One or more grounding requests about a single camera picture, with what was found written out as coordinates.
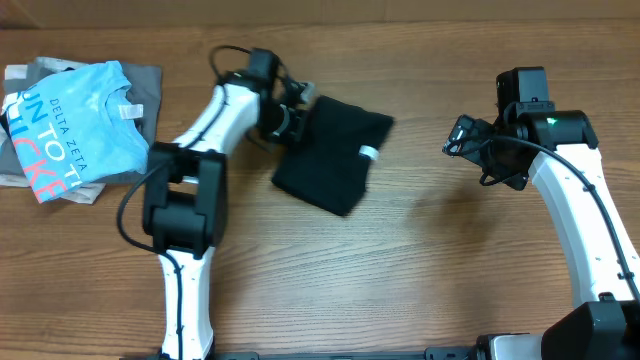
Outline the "black t-shirt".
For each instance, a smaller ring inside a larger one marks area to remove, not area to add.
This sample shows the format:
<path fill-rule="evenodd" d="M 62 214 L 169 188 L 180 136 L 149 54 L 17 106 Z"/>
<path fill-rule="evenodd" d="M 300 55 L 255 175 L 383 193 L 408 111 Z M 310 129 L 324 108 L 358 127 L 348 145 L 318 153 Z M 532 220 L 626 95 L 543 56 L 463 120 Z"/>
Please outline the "black t-shirt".
<path fill-rule="evenodd" d="M 307 135 L 289 150 L 272 183 L 334 215 L 346 216 L 366 193 L 370 165 L 379 157 L 394 118 L 319 97 L 308 113 Z"/>

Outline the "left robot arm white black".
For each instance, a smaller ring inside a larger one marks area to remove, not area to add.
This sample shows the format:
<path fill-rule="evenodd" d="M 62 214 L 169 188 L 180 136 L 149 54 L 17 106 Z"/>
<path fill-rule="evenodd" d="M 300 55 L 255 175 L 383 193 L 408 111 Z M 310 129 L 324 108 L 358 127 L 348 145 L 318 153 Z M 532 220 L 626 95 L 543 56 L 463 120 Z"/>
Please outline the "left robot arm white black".
<path fill-rule="evenodd" d="M 271 80 L 227 74 L 194 124 L 149 152 L 143 229 L 153 240 L 164 278 L 161 359 L 209 359 L 214 353 L 210 282 L 228 219 L 227 159 L 253 129 L 275 143 L 300 141 L 303 107 L 315 86 L 290 77 L 282 82 L 284 94 L 272 98 Z"/>

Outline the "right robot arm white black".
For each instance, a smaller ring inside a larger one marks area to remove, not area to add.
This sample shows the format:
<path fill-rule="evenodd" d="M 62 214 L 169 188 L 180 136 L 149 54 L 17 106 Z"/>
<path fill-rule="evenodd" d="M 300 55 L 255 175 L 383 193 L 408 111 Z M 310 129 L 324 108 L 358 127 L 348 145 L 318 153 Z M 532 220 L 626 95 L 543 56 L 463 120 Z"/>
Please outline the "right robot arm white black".
<path fill-rule="evenodd" d="M 481 337 L 471 358 L 638 358 L 639 255 L 609 193 L 588 117 L 531 112 L 490 124 L 462 115 L 443 151 L 481 167 L 484 186 L 536 187 L 572 285 L 573 310 L 542 334 Z"/>

